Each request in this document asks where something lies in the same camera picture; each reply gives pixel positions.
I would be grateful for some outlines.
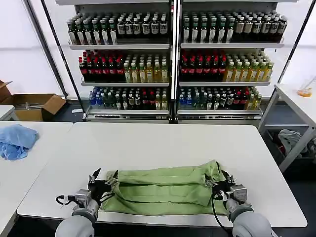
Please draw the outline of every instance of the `juice bottle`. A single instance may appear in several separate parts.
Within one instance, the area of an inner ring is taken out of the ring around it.
[[[229,62],[228,67],[225,70],[223,81],[231,81],[233,76],[234,62]]]
[[[262,62],[257,70],[255,81],[262,81],[264,73],[267,71],[266,62]]]
[[[237,62],[237,66],[234,68],[234,71],[233,71],[232,81],[240,81],[241,67],[242,67],[242,62]]]

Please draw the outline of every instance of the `crumpled blue towel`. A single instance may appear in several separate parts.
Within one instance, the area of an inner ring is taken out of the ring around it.
[[[4,159],[15,160],[27,156],[32,148],[37,132],[19,124],[0,128],[0,155]]]

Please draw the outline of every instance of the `bottle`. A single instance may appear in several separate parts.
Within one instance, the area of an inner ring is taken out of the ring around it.
[[[229,19],[229,24],[226,29],[226,43],[230,43],[232,40],[233,33],[234,33],[234,22],[235,22],[235,18],[231,17]]]
[[[207,36],[206,24],[207,24],[207,18],[203,17],[202,18],[202,26],[201,26],[201,29],[200,29],[200,31],[201,31],[200,43],[206,43],[205,42],[205,39],[206,39],[206,36]]]
[[[107,45],[109,44],[107,20],[102,19],[100,22],[101,22],[101,28],[102,28],[101,33],[102,33],[103,43]]]
[[[110,23],[110,35],[111,35],[111,39],[112,39],[112,44],[117,44],[118,41],[117,41],[117,31],[115,29],[115,24],[114,24],[114,20],[113,19],[110,19],[109,20],[109,23]]]
[[[237,62],[237,66],[234,68],[234,71],[233,71],[232,81],[240,81],[241,67],[242,67],[242,62]]]
[[[196,43],[198,39],[198,18],[193,19],[193,28],[192,28],[192,43]]]
[[[76,33],[77,33],[77,36],[78,36],[78,39],[79,39],[79,42],[81,45],[85,45],[85,39],[84,39],[84,36],[83,36],[83,29],[81,27],[81,21],[80,20],[77,20],[75,21],[76,23]]]
[[[223,17],[223,18],[221,18],[221,25],[220,25],[219,31],[218,31],[217,43],[224,42],[225,24],[226,24],[226,18]]]
[[[232,76],[234,72],[234,62],[229,62],[228,67],[225,70],[223,81],[232,81]]]
[[[216,17],[211,18],[211,28],[209,30],[208,43],[215,43],[216,36]]]
[[[255,100],[255,95],[251,94],[250,99],[245,104],[245,110],[251,110],[254,100]]]
[[[243,68],[241,70],[240,81],[246,81],[248,71],[249,71],[249,65],[250,65],[249,62],[245,62],[245,65],[243,66]]]
[[[254,62],[252,66],[250,66],[248,71],[248,76],[246,78],[246,81],[255,81],[255,77],[257,75],[259,62]]]
[[[216,98],[215,98],[215,101],[214,101],[214,110],[218,109],[220,101],[221,101],[221,95],[220,94],[216,94]]]
[[[155,82],[161,82],[161,71],[160,71],[160,65],[159,62],[155,62],[155,68],[154,68],[154,80]]]
[[[153,68],[150,62],[147,62],[146,75],[147,75],[148,83],[153,83],[154,82]]]
[[[68,25],[68,34],[69,34],[69,38],[70,41],[72,43],[72,45],[77,45],[77,39],[78,35],[76,36],[76,30],[75,30],[75,26],[74,26],[74,22],[72,20],[68,20],[67,21],[67,25]]]

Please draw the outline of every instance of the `white shelf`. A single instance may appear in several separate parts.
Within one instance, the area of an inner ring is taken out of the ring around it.
[[[181,48],[282,48],[284,43],[182,43]]]
[[[168,0],[56,0],[58,5],[91,5],[91,4],[119,4],[119,3],[161,3]]]
[[[126,82],[82,82],[82,86],[126,86],[126,87],[167,87],[169,83],[126,83]]]
[[[265,82],[179,82],[179,86],[258,86],[258,85],[269,85],[269,81]]]

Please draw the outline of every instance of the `green cloth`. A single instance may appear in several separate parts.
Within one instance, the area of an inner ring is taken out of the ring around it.
[[[102,203],[102,209],[149,216],[212,214],[212,191],[205,175],[213,182],[225,180],[214,160],[200,166],[119,171],[115,195]],[[214,200],[214,206],[216,214],[228,214],[222,201]]]

